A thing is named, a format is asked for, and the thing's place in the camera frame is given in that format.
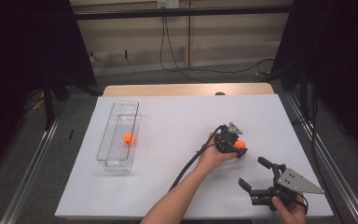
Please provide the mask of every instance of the wall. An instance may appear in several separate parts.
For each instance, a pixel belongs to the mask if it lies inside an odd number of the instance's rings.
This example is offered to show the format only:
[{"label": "wall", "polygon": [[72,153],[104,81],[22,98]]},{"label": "wall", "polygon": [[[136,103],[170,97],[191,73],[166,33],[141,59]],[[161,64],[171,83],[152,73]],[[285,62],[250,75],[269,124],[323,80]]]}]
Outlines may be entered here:
[{"label": "wall", "polygon": [[[157,1],[72,0],[74,12],[155,9]],[[181,0],[185,7],[291,5],[292,0]],[[288,14],[167,18],[170,39],[162,48],[164,67],[252,63],[274,58]],[[79,21],[96,75],[161,69],[162,18]]]}]

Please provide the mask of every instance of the person's left hand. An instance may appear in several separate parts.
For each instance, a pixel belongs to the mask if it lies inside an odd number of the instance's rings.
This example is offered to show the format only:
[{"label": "person's left hand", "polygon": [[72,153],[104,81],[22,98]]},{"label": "person's left hand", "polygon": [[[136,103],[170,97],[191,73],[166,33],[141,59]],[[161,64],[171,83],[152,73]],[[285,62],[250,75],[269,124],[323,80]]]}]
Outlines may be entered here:
[{"label": "person's left hand", "polygon": [[199,162],[197,164],[197,168],[207,172],[211,172],[213,169],[219,167],[224,161],[229,161],[237,157],[237,153],[235,152],[219,152],[214,145],[214,137],[207,143],[207,146],[209,147],[200,155]]}]

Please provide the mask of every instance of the black horizontal bar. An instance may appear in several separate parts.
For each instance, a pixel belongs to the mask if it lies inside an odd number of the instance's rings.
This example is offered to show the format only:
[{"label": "black horizontal bar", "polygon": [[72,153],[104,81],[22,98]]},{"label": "black horizontal bar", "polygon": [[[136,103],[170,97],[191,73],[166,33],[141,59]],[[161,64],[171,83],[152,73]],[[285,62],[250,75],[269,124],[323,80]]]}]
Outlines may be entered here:
[{"label": "black horizontal bar", "polygon": [[308,7],[292,6],[266,6],[266,7],[212,7],[212,8],[168,8],[168,9],[144,9],[128,11],[102,11],[102,12],[77,12],[72,15],[37,15],[36,17],[48,17],[51,19],[105,20],[105,19],[129,19],[151,17],[182,17],[182,16],[212,16],[235,14],[269,14],[289,12],[312,12],[316,5]]}]

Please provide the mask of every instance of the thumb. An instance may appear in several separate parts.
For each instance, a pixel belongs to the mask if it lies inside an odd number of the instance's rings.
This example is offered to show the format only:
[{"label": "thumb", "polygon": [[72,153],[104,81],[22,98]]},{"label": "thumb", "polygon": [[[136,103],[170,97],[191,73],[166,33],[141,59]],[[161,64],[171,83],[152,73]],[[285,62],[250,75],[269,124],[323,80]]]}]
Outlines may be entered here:
[{"label": "thumb", "polygon": [[272,197],[271,200],[272,200],[272,204],[274,204],[275,208],[281,214],[281,217],[283,219],[287,219],[291,216],[291,214],[289,213],[289,211],[287,211],[286,206],[284,206],[281,199],[279,199],[277,196],[274,196]]}]

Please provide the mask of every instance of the forearm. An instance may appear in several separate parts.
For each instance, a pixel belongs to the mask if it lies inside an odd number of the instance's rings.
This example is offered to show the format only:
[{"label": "forearm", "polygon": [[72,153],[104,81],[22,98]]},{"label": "forearm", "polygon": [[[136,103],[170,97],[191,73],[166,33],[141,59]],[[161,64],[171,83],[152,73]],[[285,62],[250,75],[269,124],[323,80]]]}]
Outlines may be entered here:
[{"label": "forearm", "polygon": [[195,168],[150,209],[142,223],[180,223],[197,189],[208,174],[207,170]]}]

